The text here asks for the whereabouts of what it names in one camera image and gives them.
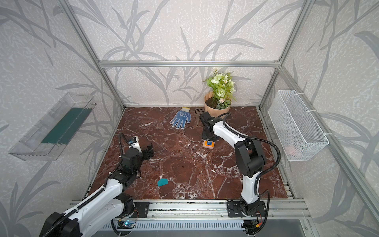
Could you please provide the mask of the teal block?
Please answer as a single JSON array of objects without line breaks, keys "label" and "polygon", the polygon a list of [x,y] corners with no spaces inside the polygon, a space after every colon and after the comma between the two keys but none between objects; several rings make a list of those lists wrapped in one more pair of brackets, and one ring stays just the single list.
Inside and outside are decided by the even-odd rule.
[{"label": "teal block", "polygon": [[166,179],[166,178],[161,178],[159,181],[157,181],[158,187],[162,187],[162,186],[167,185],[167,184],[168,184],[168,179]]}]

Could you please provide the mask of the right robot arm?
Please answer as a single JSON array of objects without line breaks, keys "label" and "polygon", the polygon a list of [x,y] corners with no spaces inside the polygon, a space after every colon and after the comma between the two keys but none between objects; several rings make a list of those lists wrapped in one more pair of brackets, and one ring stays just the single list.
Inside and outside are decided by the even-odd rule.
[{"label": "right robot arm", "polygon": [[[262,215],[268,216],[269,198],[266,202],[261,200],[261,196],[269,194],[269,190],[259,193],[259,183],[263,175],[274,170],[281,159],[279,148],[264,139],[250,137],[229,126],[226,118],[230,113],[221,114],[218,117],[212,117],[208,112],[200,115],[200,121],[203,124],[202,138],[207,141],[216,141],[219,138],[225,140],[235,149],[235,158],[237,167],[243,177],[243,188],[237,207],[229,206],[232,211],[229,217],[253,217]],[[266,143],[276,150],[276,162],[266,170],[265,154],[262,143]]]}]

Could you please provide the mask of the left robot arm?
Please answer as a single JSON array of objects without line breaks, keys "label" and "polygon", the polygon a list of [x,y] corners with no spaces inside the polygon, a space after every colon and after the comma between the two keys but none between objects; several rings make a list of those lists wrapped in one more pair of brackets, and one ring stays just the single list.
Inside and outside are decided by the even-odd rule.
[{"label": "left robot arm", "polygon": [[143,161],[152,158],[155,152],[152,144],[141,149],[138,137],[126,138],[120,133],[118,139],[120,162],[116,169],[79,204],[48,216],[41,237],[91,237],[115,218],[133,215],[133,198],[125,190],[141,176]]}]

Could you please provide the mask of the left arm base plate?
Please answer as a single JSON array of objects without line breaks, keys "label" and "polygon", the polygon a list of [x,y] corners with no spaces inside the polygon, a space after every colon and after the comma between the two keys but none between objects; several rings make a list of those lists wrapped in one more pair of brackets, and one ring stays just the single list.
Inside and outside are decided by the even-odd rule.
[{"label": "left arm base plate", "polygon": [[137,201],[134,202],[134,212],[130,218],[147,218],[149,212],[150,202],[148,201]]}]

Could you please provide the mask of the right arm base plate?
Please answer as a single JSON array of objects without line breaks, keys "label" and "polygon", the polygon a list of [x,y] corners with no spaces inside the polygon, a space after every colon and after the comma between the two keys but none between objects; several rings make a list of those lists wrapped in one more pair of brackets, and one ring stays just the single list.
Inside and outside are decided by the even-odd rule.
[{"label": "right arm base plate", "polygon": [[247,204],[244,200],[228,199],[226,205],[228,217],[264,217],[267,211],[265,203],[260,198],[251,204]]}]

